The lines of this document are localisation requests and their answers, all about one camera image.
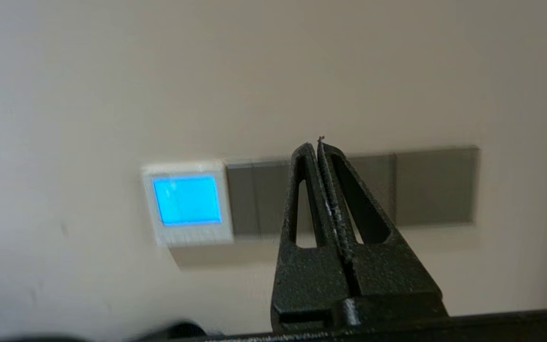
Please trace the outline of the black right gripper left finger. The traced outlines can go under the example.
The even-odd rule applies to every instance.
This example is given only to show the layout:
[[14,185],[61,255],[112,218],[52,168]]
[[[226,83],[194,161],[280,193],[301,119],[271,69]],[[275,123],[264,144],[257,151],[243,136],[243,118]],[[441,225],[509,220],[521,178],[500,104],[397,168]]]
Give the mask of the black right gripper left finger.
[[[306,187],[316,247],[297,244],[301,185]],[[345,324],[342,305],[350,294],[333,210],[315,149],[307,142],[291,156],[271,297],[272,329],[341,328]]]

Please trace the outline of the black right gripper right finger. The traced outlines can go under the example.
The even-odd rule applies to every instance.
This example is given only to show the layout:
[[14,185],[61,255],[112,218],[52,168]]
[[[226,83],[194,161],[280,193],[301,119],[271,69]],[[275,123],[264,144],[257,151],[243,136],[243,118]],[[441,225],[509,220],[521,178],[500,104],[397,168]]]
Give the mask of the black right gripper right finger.
[[319,171],[351,292],[360,296],[431,296],[442,303],[434,278],[346,155],[319,141]]

